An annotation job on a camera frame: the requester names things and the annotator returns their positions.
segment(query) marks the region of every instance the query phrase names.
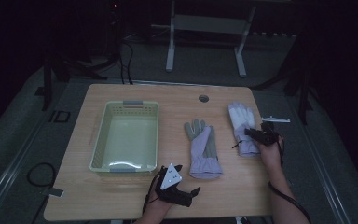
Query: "metal stand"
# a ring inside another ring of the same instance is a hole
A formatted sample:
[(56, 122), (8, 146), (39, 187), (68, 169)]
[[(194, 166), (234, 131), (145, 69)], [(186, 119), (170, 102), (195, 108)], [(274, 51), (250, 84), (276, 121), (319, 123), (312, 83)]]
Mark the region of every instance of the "metal stand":
[(50, 63), (49, 55), (47, 55), (45, 58), (45, 64), (43, 69), (44, 69), (44, 87), (43, 87), (44, 103), (43, 103), (42, 111), (46, 111), (51, 103), (51, 95), (52, 95), (51, 63)]
[(189, 30), (200, 32), (214, 32), (224, 34), (242, 35), (240, 44), (234, 49), (237, 60), (238, 72), (240, 77), (246, 77), (245, 65), (242, 58), (242, 51), (245, 45), (246, 37), (249, 34), (251, 23), (255, 15), (255, 7), (252, 7), (248, 20), (215, 18), (202, 16), (189, 16), (175, 14), (175, 0), (171, 1), (171, 25), (170, 25), (170, 45), (168, 48), (168, 57), (166, 71), (173, 70), (173, 60), (175, 54), (175, 30)]

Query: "white glove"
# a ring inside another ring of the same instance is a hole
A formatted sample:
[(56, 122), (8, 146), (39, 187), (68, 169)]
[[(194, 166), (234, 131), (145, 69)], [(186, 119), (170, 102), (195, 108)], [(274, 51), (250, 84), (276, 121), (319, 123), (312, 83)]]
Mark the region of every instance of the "white glove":
[(253, 139), (245, 135), (245, 129), (255, 128), (255, 117), (252, 108), (239, 102), (228, 105), (228, 112), (234, 128), (234, 136), (237, 139), (240, 156), (253, 157), (260, 154)]

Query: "light green plastic basket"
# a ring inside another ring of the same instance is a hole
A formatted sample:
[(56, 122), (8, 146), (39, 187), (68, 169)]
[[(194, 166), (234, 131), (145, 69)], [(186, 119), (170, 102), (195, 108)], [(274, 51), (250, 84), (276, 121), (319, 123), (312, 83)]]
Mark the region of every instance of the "light green plastic basket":
[(158, 103), (111, 101), (103, 119), (89, 165), (91, 171), (152, 172), (158, 156)]

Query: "gray floor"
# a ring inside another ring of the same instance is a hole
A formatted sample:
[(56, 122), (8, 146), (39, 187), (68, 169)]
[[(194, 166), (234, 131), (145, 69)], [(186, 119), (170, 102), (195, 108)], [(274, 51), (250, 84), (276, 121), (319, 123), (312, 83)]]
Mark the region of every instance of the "gray floor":
[[(276, 75), (294, 41), (294, 37), (250, 35), (242, 54), (248, 73), (243, 78), (238, 76), (234, 52), (227, 43), (223, 47), (199, 42), (188, 45), (188, 38), (176, 46), (173, 71), (165, 72), (168, 43), (164, 37), (156, 35), (149, 44), (140, 42), (136, 35), (127, 38), (133, 48), (131, 77), (135, 84), (253, 86)], [(130, 48), (123, 46), (122, 55), (127, 63)], [(40, 194), (43, 188), (30, 185), (26, 176), (40, 162), (49, 162), (59, 169), (90, 84), (121, 83), (117, 65), (100, 74), (108, 80), (73, 77), (69, 83), (54, 81), (54, 101), (48, 111), (42, 112), (43, 98), (34, 95), (43, 84), (40, 70), (24, 84), (0, 119), (0, 181), (8, 183), (0, 185), (0, 223), (31, 223), (34, 217), (35, 223), (49, 223), (43, 219), (43, 208), (38, 211), (44, 200)], [(307, 112), (308, 125), (301, 124), (296, 113), (298, 97), (285, 96), (284, 84), (285, 80), (253, 93), (262, 117), (292, 121), (277, 124), (276, 130), (285, 137), (284, 171), (293, 192), (310, 213), (312, 223), (358, 223), (358, 174), (334, 125), (311, 97), (313, 110)], [(53, 110), (70, 112), (71, 117), (67, 123), (49, 121)], [(35, 181), (49, 182), (51, 172), (45, 168), (35, 170)], [(250, 219), (252, 223), (270, 223), (268, 218)]]

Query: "wooden table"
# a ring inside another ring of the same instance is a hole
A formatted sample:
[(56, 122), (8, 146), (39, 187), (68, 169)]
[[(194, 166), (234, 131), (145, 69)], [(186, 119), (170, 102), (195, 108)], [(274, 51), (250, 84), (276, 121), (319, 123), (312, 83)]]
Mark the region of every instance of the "wooden table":
[[(200, 95), (209, 102), (202, 103)], [(175, 205), (167, 218), (265, 216), (271, 214), (268, 178), (259, 157), (243, 158), (235, 144), (227, 106), (239, 101), (261, 118), (252, 92), (240, 87), (113, 85), (89, 87), (76, 126), (63, 157), (54, 188), (61, 198), (50, 197), (47, 220), (136, 219), (142, 214), (152, 175), (98, 174), (90, 170), (92, 150), (108, 101), (141, 100), (159, 103), (158, 167), (182, 164), (179, 190), (201, 187), (190, 207)], [(217, 179), (191, 177), (190, 141), (184, 124), (204, 119), (213, 125), (216, 147), (224, 174)]]

